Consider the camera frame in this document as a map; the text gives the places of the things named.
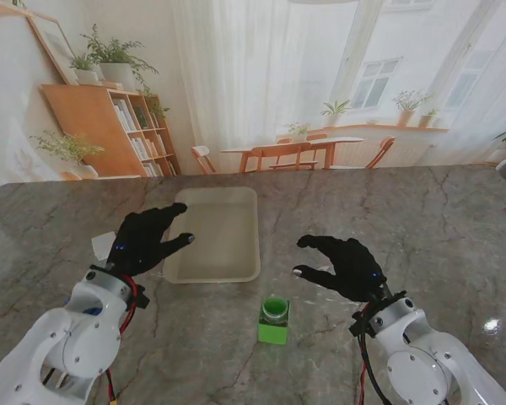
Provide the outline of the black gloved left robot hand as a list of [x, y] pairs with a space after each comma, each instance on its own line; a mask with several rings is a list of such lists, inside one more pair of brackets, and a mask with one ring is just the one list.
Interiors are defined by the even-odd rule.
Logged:
[[131, 278], [152, 270], [166, 257], [190, 245], [195, 236], [182, 233], [163, 241], [173, 220], [187, 210], [181, 202], [165, 208], [129, 213], [118, 230], [107, 258], [107, 267], [117, 275]]

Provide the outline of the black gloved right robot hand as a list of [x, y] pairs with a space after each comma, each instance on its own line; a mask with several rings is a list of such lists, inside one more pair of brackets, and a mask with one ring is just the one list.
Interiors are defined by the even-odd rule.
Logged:
[[303, 235], [300, 248], [313, 248], [331, 262], [334, 273], [298, 265], [292, 273], [313, 284], [334, 290], [342, 297], [358, 303], [381, 300], [387, 278], [369, 249], [358, 240], [340, 240], [333, 236]]

